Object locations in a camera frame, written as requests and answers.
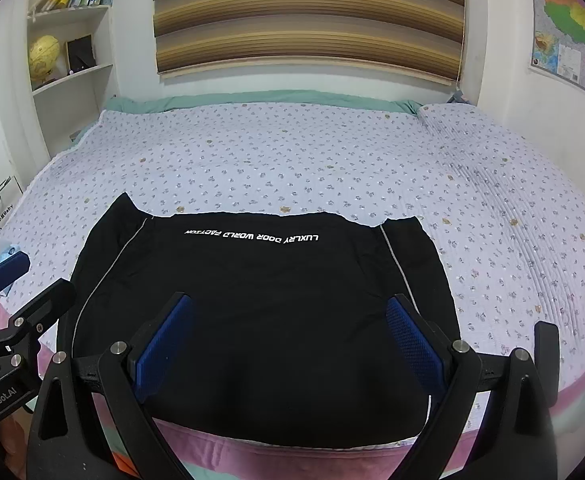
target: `mattress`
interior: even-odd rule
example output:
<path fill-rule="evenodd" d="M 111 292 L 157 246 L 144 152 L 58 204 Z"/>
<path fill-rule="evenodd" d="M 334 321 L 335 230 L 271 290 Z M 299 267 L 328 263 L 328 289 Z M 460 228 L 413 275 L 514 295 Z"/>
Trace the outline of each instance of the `mattress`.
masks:
<path fill-rule="evenodd" d="M 273 103 L 106 110 L 35 178 L 4 227 L 32 265 L 0 318 L 69 278 L 122 192 L 155 216 L 329 211 L 369 226 L 416 216 L 476 351 L 533 351 L 534 324 L 547 320 L 560 330 L 560 389 L 585 375 L 585 198 L 470 105 L 428 105 L 417 116 Z M 55 339 L 53 327 L 42 342 L 53 351 Z M 477 396 L 466 431 L 478 429 L 486 402 Z"/>

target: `blue gripper pad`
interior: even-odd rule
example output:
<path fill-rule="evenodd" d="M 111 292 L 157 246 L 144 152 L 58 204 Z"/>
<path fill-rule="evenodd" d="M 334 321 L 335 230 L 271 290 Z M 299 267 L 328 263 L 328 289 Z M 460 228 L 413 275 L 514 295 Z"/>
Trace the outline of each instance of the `blue gripper pad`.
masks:
<path fill-rule="evenodd" d="M 0 292 L 30 269 L 30 258 L 19 251 L 0 263 Z"/>
<path fill-rule="evenodd" d="M 403 357 L 423 390 L 435 400 L 442 399 L 448 389 L 443 362 L 397 298 L 388 300 L 386 320 Z"/>
<path fill-rule="evenodd" d="M 182 296 L 136 360 L 134 394 L 140 404 L 161 387 L 173 357 L 192 330 L 192 300 Z"/>

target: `bed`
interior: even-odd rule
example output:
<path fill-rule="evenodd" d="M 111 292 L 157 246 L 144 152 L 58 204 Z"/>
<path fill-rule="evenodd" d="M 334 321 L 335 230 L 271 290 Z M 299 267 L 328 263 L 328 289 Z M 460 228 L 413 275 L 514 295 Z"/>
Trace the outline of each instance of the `bed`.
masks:
<path fill-rule="evenodd" d="M 32 266 L 0 303 L 0 327 L 54 280 L 69 278 L 90 229 L 122 192 L 155 216 L 329 211 L 369 226 L 416 216 L 447 272 L 462 337 L 480 352 L 532 351 L 534 323 L 555 323 L 560 450 L 563 435 L 585 420 L 585 197 L 475 107 L 319 92 L 115 100 L 34 179 L 4 227 L 2 238 L 19 244 Z M 56 329 L 42 342 L 45 366 Z M 450 472 L 463 466 L 486 402 L 477 396 Z M 289 449 L 158 423 L 195 478 L 384 479 L 414 441 Z"/>

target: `human hand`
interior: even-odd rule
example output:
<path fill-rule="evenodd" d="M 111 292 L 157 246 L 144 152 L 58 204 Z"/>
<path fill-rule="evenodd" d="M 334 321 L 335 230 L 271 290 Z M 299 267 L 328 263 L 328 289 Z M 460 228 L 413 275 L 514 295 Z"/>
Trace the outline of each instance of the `human hand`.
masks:
<path fill-rule="evenodd" d="M 26 434 L 12 415 L 0 421 L 0 442 L 6 450 L 6 467 L 26 480 Z"/>

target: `black garment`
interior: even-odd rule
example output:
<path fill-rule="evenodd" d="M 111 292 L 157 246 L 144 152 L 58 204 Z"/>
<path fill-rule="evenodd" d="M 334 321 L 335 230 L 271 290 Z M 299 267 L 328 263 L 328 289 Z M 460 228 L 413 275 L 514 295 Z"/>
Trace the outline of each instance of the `black garment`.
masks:
<path fill-rule="evenodd" d="M 422 316 L 459 338 L 443 267 L 419 222 L 383 228 Z M 330 448 L 401 440 L 424 424 L 427 396 L 386 324 L 388 298 L 409 292 L 379 227 L 328 213 L 153 218 L 124 194 L 90 233 L 72 281 L 78 300 L 58 349 L 70 351 L 92 293 L 75 357 L 129 340 L 176 291 L 196 302 L 192 336 L 146 403 L 162 420 Z"/>

